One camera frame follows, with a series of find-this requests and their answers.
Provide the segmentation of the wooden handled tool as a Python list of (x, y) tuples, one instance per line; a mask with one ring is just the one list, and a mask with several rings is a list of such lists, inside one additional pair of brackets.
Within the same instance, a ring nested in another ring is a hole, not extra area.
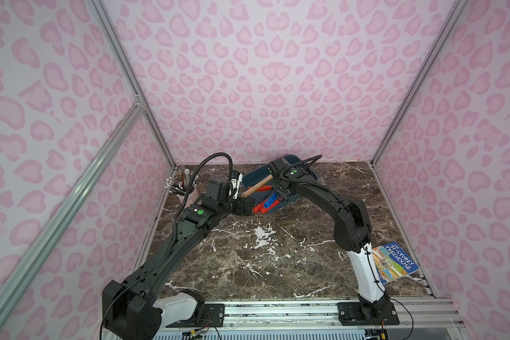
[(260, 188), (264, 187), (266, 184), (269, 183), (273, 179), (273, 176), (270, 174), (266, 178), (259, 181), (257, 184), (253, 185), (252, 187), (248, 188), (245, 192), (241, 194), (242, 198), (247, 198), (248, 196), (252, 195), (253, 193), (257, 192)]

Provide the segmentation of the blue handled metal tool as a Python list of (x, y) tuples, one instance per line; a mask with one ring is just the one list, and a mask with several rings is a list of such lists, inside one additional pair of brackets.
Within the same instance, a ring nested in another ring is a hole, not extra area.
[(273, 204), (278, 200), (278, 198), (279, 198), (278, 194), (274, 193), (264, 201), (263, 208), (267, 210), (270, 209), (273, 206)]

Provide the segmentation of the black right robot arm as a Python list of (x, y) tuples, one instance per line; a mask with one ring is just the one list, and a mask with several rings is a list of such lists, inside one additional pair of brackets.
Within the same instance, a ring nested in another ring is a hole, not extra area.
[(372, 226), (366, 204), (344, 197), (319, 184), (310, 166), (322, 155), (291, 164), (280, 157), (268, 164), (272, 187), (281, 198), (307, 198), (334, 221), (334, 241), (347, 252), (358, 282), (359, 319), (376, 324), (393, 313), (394, 305), (379, 279), (373, 259)]

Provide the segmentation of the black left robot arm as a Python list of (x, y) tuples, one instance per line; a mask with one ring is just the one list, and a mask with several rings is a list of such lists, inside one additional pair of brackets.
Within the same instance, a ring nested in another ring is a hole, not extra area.
[(238, 195), (242, 174), (214, 178), (194, 203), (183, 209), (175, 232), (122, 283), (112, 280), (102, 293), (103, 328), (121, 339), (153, 339), (159, 329), (202, 317), (204, 299), (179, 293), (159, 303), (158, 296), (180, 263), (228, 215), (249, 216), (251, 197)]

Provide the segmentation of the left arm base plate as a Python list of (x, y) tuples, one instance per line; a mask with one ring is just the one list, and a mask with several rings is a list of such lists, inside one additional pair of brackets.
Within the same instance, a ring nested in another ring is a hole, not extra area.
[(202, 304), (195, 308), (194, 314), (188, 320), (181, 320), (172, 323), (167, 328), (201, 328), (206, 326), (208, 322), (211, 327), (222, 327), (225, 317), (224, 304)]

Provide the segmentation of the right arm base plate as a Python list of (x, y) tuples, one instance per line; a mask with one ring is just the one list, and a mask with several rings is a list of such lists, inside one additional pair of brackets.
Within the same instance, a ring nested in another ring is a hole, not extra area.
[(399, 325), (395, 306), (383, 296), (375, 303), (361, 300), (357, 303), (338, 303), (339, 321), (342, 326)]

